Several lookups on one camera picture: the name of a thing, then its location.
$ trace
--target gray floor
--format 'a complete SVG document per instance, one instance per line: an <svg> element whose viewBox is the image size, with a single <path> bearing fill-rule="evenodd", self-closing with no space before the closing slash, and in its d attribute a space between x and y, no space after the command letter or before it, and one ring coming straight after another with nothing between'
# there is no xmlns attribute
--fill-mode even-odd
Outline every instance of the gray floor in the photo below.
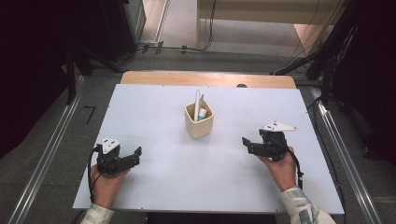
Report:
<svg viewBox="0 0 396 224"><path fill-rule="evenodd" d="M197 1L169 1L158 41L163 41L166 47L180 48L185 45L188 48L202 49L209 38L209 21L200 20L200 46L197 46ZM156 29L147 27L143 34ZM305 56L302 46L298 45L300 40L293 24L214 20L212 31L213 41L208 51ZM145 38L143 41L152 40L146 36Z"/></svg>
<svg viewBox="0 0 396 224"><path fill-rule="evenodd" d="M149 50L144 54L137 54L129 58L123 66L127 70L178 70L178 71L220 71L251 74L268 74L283 66L288 57L216 53L202 54L163 50L156 54ZM308 81L297 73L292 75L297 84L306 84ZM72 209L76 197L79 179L85 169L86 161L92 145L99 132L111 94L121 74L116 74L106 68L96 68L91 77L85 77L85 86L81 91L81 98L70 124L60 142L58 150L49 166L44 181L35 196L24 223L70 223L78 211ZM309 105L314 100L311 87L301 85L305 103ZM67 92L59 97L45 116L37 123L28 137L13 151L0 160L0 223L7 223L17 205L21 192L33 173L48 141L56 128L59 118L64 112ZM91 110L84 105L96 106L91 121L87 120ZM364 180L371 196L396 196L396 168L385 161L364 159L361 155L363 144L359 139L349 116L338 109L335 101L331 101L330 108L334 120L346 142L349 153L356 163L361 178ZM325 146L323 153L327 159L329 170L344 193L346 201L346 222L366 223L355 193L349 184L338 155L333 149L332 141L318 115L318 127L322 133ZM396 218L396 203L375 203L384 223L394 223ZM112 223L144 223L144 213L117 211ZM288 223L286 215L276 216L278 223ZM344 223L343 216L335 216L337 223Z"/></svg>

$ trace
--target floor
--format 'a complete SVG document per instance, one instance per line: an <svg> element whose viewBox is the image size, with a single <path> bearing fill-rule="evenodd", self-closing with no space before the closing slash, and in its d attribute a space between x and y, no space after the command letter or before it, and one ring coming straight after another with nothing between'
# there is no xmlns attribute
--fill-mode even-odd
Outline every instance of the floor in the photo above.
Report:
<svg viewBox="0 0 396 224"><path fill-rule="evenodd" d="M156 8L163 14L163 9L166 6L164 0L145 0L146 10L149 9L149 3L146 5L146 2L149 1L152 4L151 8ZM163 27L159 29L158 25L154 25L153 30L156 31L144 33L142 41L156 42L163 40L164 45L169 47L193 46L195 39L190 34L191 24L179 24L180 19L177 18L182 12L193 13L192 4L187 4L187 2L182 0L169 1L168 10L164 13L166 16L163 18ZM178 7L181 6L188 9L180 11ZM159 23L161 23L161 20L161 17L156 19ZM219 34L231 32L227 30L229 24L216 21L214 27L221 26L223 31L215 28L214 43L209 52L181 54L175 50L163 50L160 54L157 54L155 50L149 50L146 53L136 54L134 57L126 59L122 68L125 70L269 74L292 62L291 59L299 52L298 49L295 50L299 41L297 34L290 28L274 24L266 24L268 25L267 28L262 27L263 30L271 30L271 35L269 35L269 32L265 32L267 35L260 32L254 33L254 31L261 29L255 29L254 27L261 27L261 25L264 24L251 24L251 29L244 28L244 34L247 34L250 30L253 32L251 35L233 34L233 38L240 38L240 41L235 41L235 39L230 38L232 35L216 35L218 32ZM289 36L287 38L290 41L284 41L285 35ZM246 40L245 37L247 36L254 38ZM241 45L235 44L235 42L247 44ZM310 105L315 99L312 94L314 87L309 86L312 83L304 77L305 71L306 69L301 67L290 75L298 84L305 104ZM91 77L83 77L80 80L79 98L73 110L70 110L70 107L64 104L67 99L66 91L36 124L27 138L0 160L0 190L2 192L0 195L0 223L9 221L21 197L25 195L24 191L31 177L37 172L35 168L41 162L43 155L48 155L47 158L51 160L51 163L45 170L42 182L38 184L39 188L36 191L31 192L30 196L33 200L30 204L26 204L27 211L20 216L21 221L10 223L70 223L76 217L78 211L72 209L72 205L79 181L83 181L80 178L85 169L88 154L101 127L114 87L117 83L120 83L121 75L96 66ZM92 112L90 106L95 106L96 110L89 120ZM396 185L396 179L394 178L396 168L385 161L363 158L361 150L364 148L364 144L360 140L350 117L340 110L335 100L330 101L329 107L338 132L346 143L349 154L353 158L360 177L373 199L373 204L382 219L382 223L394 223L396 218L396 202L394 200L396 196L396 188L394 188ZM53 141L56 138L53 135L54 131L57 129L59 121L62 120L64 112L68 109L73 112L72 116L70 120L67 120L68 123L64 126L64 131L60 133L62 139L54 144ZM309 110L309 114L314 125L315 116L312 110ZM345 201L346 215L335 216L334 219L337 223L371 223L366 220L366 216L362 212L361 204L357 198L359 195L353 188L339 155L334 150L333 140L323 119L320 118L319 112L316 117L318 118L318 130L324 139L321 142L323 154L328 162L334 185L339 185L339 189L343 192L343 194L340 194L340 198ZM50 144L54 144L56 150L49 155L47 149L51 147ZM144 213L117 211L112 223L141 224L145 223L145 215ZM278 223L289 223L289 218L285 214L277 215L276 219Z"/></svg>
<svg viewBox="0 0 396 224"><path fill-rule="evenodd" d="M202 49L209 38L209 20L200 20L200 45L196 40L196 0L145 0L148 22L142 42L163 41L165 47ZM208 51L304 57L293 24L221 21L213 22Z"/></svg>

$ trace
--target pen holder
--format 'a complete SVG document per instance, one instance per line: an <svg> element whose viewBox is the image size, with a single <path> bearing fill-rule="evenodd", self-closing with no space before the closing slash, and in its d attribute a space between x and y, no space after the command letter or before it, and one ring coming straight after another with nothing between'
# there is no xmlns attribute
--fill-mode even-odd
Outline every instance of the pen holder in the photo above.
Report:
<svg viewBox="0 0 396 224"><path fill-rule="evenodd" d="M214 113L206 101L201 102L201 108L207 110L204 119L194 121L195 103L184 108L186 127L193 138L200 138L212 131Z"/></svg>

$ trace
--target patterned sleeve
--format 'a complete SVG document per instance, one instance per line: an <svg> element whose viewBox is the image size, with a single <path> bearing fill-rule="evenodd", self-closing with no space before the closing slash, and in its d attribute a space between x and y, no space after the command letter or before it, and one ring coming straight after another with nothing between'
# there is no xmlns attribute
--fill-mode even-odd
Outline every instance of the patterned sleeve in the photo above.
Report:
<svg viewBox="0 0 396 224"><path fill-rule="evenodd" d="M92 203L81 224L107 224L113 215L114 211Z"/></svg>
<svg viewBox="0 0 396 224"><path fill-rule="evenodd" d="M280 199L288 211L292 224L335 223L329 214L314 206L297 186L283 191Z"/></svg>

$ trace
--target black cable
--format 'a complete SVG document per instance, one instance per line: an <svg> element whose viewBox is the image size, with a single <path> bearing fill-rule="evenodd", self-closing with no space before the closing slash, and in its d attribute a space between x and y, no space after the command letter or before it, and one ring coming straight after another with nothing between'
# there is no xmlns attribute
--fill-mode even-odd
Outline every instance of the black cable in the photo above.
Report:
<svg viewBox="0 0 396 224"><path fill-rule="evenodd" d="M94 201L95 201L94 196L93 196L93 185L92 185L92 181L91 181L91 160L92 160L93 153L94 152L98 152L100 147L101 146L98 145L97 147L92 149L92 151L90 153L90 156L88 158L88 162L87 162L87 164L88 164L87 165L87 170L88 170L88 188L90 189L91 203L94 203Z"/></svg>
<svg viewBox="0 0 396 224"><path fill-rule="evenodd" d="M136 49L135 52L126 55L126 56L125 56L126 59L125 59L123 62L117 64L117 66L118 66L118 67L124 66L124 65L131 59L131 57L135 56L135 55L138 54L138 53L141 53L142 50L143 50L143 49Z"/></svg>
<svg viewBox="0 0 396 224"><path fill-rule="evenodd" d="M305 68L305 70L306 70L306 72L307 72L309 68L306 68L305 64L303 65L303 67Z"/></svg>
<svg viewBox="0 0 396 224"><path fill-rule="evenodd" d="M202 49L202 51L206 51L207 49L210 48L210 45L212 45L212 41L213 41L213 20L215 18L215 11L216 11L216 0L213 1L212 14L210 15L209 40L207 41L206 46Z"/></svg>
<svg viewBox="0 0 396 224"><path fill-rule="evenodd" d="M95 52L91 51L90 49L86 48L85 46L78 46L78 48L85 54L87 57L95 59L97 62L101 63L102 65L110 68L111 70L118 72L118 73L124 73L125 71L120 70L115 64L111 63L105 58L102 58L101 56L97 55Z"/></svg>
<svg viewBox="0 0 396 224"><path fill-rule="evenodd" d="M319 2L320 2L320 0L318 0L318 2L317 2L314 15L312 16L312 18L311 18L311 20L309 21L308 25L305 27L303 37L299 38L299 43L297 44L296 48L294 49L294 52L291 54L289 60L288 60L285 64L288 64L288 63L293 59L293 55L294 55L294 53L296 52L297 48L300 46L300 44L303 45L303 43L302 43L301 41L304 39L306 30L307 30L308 27L311 25L312 20L315 18L315 16L316 16L317 13L318 13L318 5L319 5Z"/></svg>
<svg viewBox="0 0 396 224"><path fill-rule="evenodd" d="M329 20L327 21L326 27L327 27L327 26L330 24L330 22L332 21L333 16L335 15L335 12L336 12L336 10L333 11L332 15L330 16ZM330 31L332 31L332 29L328 29L328 30L326 31L326 34L325 34L324 36L326 36ZM279 71L279 70L281 70L281 69L283 69L283 68L289 66L289 62L290 62L290 60L292 60L292 58L297 58L301 53L305 52L306 49L309 49L310 47L316 45L316 44L318 43L318 41L320 41L320 43L321 43L322 39L317 39L314 43L312 43L311 45L309 45L308 47L306 47L305 49L303 49L302 51L300 51L296 56L293 57L293 55L294 55L294 53L295 53L295 50L296 50L296 49L298 48L298 46L301 44L301 40L300 40L300 42L299 42L299 44L297 45L296 49L295 49L294 52L291 54L290 59L289 59L287 62L283 63L283 65L281 65L281 68L276 69L275 72L274 72L273 74L275 75L277 71Z"/></svg>
<svg viewBox="0 0 396 224"><path fill-rule="evenodd" d="M312 104L310 104L309 106L306 107L306 110L308 110L309 108L311 108L312 105L314 105L317 101L319 101L321 99L321 96L319 96L317 99L314 100L314 102L312 102Z"/></svg>
<svg viewBox="0 0 396 224"><path fill-rule="evenodd" d="M301 74L301 72L297 71L297 68L294 69L293 71L296 72L297 74Z"/></svg>
<svg viewBox="0 0 396 224"><path fill-rule="evenodd" d="M265 138L271 139L271 141L273 141L274 143L276 143L276 144L279 145L280 147L285 148L285 149L289 152L289 154L290 154L291 157L293 158L294 163L296 164L296 167L297 167L297 181L298 181L298 186L300 187L300 189L303 189L303 175L304 175L304 173L301 172L300 163L299 163L297 157L294 155L294 152L292 152L292 151L289 149L288 146L286 146L286 145L284 145L284 144L278 142L277 140L275 140L275 138L272 138L272 137L269 137L269 136L265 136Z"/></svg>
<svg viewBox="0 0 396 224"><path fill-rule="evenodd" d="M309 86L309 87L314 87L314 88L321 88L321 85L310 84L310 83L301 83L301 84L296 83L296 86L297 87L299 87L299 86Z"/></svg>

